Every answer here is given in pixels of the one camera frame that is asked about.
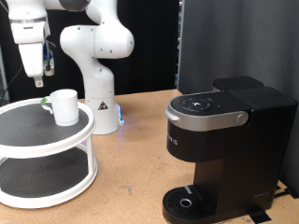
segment silver band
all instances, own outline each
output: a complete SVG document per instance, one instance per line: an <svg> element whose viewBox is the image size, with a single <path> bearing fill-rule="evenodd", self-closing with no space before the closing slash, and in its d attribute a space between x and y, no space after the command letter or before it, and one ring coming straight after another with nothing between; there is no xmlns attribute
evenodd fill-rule
<svg viewBox="0 0 299 224"><path fill-rule="evenodd" d="M218 129L231 128L245 124L249 115L245 111L237 111L226 114L210 115L210 116L193 116L178 112L171 106L173 98L164 111L168 120L177 127L194 132L207 132Z"/></svg>
<svg viewBox="0 0 299 224"><path fill-rule="evenodd" d="M10 23L36 23L40 21L47 21L47 17L32 19L32 20L9 20Z"/></svg>

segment mug handle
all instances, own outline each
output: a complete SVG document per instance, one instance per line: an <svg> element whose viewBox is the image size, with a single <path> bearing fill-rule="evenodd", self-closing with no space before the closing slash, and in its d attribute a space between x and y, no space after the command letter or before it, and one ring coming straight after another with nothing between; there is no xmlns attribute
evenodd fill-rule
<svg viewBox="0 0 299 224"><path fill-rule="evenodd" d="M43 98L43 99L41 100L40 104L41 104L41 106L42 106L45 110L49 110L49 112L50 112L51 114L53 114L52 109L46 105L46 102L47 102L47 101L48 101L48 99L45 97L45 98Z"/></svg>

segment drip tray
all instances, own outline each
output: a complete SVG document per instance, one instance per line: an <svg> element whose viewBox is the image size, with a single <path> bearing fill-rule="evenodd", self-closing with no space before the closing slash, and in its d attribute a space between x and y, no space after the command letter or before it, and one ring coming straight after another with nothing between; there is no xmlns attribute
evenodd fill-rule
<svg viewBox="0 0 299 224"><path fill-rule="evenodd" d="M212 223L214 213L204 201L195 186L168 191L163 199L164 218L168 223L181 224Z"/></svg>
<svg viewBox="0 0 299 224"><path fill-rule="evenodd" d="M75 187L87 174L87 154L73 147L47 157L5 160L0 189L15 197L47 197Z"/></svg>

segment black backdrop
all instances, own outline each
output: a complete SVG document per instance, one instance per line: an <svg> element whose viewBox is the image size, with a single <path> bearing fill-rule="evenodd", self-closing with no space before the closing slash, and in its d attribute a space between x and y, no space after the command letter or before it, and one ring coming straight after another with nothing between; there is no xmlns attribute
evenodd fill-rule
<svg viewBox="0 0 299 224"><path fill-rule="evenodd" d="M175 88L178 44L178 0L119 0L121 23L135 38L135 49L125 59L103 60L115 77L116 94L160 91ZM15 79L9 94L12 101L43 97L52 91L70 88L84 98L82 74L76 63L60 48L60 34L71 25L95 24L83 12L48 10L54 52L55 75L43 76L44 87L36 88L24 71ZM14 43L7 12L0 6L0 38L4 65L9 82L21 66L18 46Z"/></svg>

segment metal frame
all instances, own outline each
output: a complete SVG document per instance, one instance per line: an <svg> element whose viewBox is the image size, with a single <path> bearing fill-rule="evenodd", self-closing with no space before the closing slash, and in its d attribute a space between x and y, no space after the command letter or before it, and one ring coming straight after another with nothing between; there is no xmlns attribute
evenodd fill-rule
<svg viewBox="0 0 299 224"><path fill-rule="evenodd" d="M3 82L3 87L4 90L7 88L7 78L6 78L6 70L4 68L4 63L3 63L3 56L2 56L2 50L1 50L1 44L0 44L0 69L1 69L1 77L2 77L2 82ZM6 100L10 100L9 98L9 93L5 94Z"/></svg>

